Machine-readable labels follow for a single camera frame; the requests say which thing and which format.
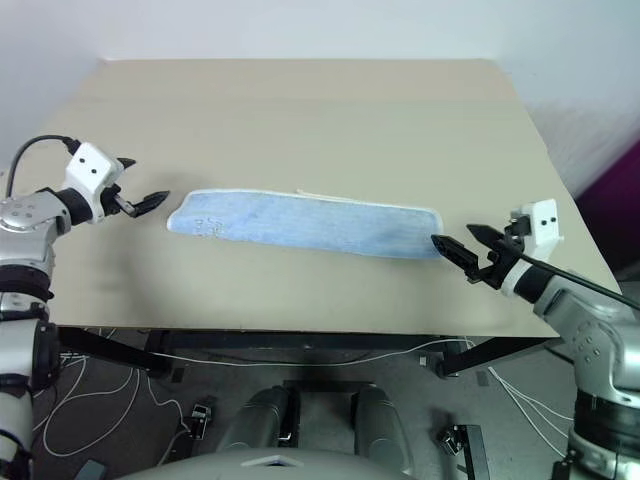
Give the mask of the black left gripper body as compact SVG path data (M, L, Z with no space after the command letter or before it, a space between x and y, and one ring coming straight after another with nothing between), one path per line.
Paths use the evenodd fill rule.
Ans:
M99 219L104 219L105 217L111 215L117 215L122 211L122 207L118 203L120 197L119 194L121 192L121 187L114 183L110 186L105 186L99 195L99 205L101 207L102 213L98 216Z

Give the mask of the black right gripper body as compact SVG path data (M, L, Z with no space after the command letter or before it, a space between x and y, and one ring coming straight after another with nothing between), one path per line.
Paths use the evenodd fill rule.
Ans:
M523 260L524 239L531 233L530 219L516 214L504 231L504 249L489 249L490 265L480 269L481 280L495 290L530 291L531 266Z

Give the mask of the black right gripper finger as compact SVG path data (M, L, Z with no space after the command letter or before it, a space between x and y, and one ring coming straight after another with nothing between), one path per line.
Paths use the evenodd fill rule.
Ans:
M446 235L432 235L432 243L439 254L460 268L468 281L480 281L478 256L462 243Z
M488 249L504 249L504 233L484 224L467 224L472 236Z

